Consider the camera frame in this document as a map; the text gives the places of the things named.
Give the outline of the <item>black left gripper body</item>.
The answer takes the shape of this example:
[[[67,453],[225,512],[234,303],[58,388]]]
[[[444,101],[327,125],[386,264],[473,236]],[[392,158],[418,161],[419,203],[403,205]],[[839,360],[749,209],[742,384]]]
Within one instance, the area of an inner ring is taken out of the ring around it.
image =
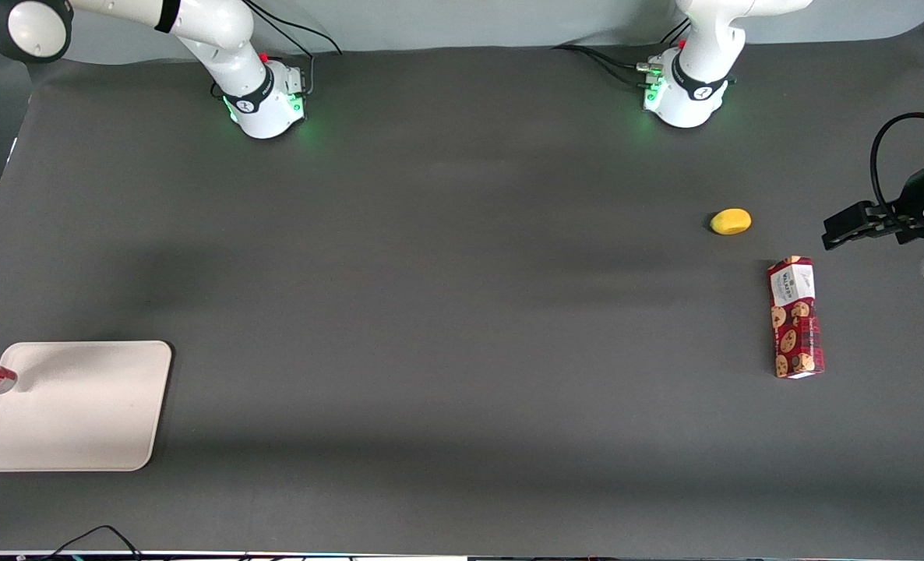
[[[893,207],[905,226],[904,230],[895,234],[897,243],[906,245],[916,239],[924,239],[924,168],[908,178]]]

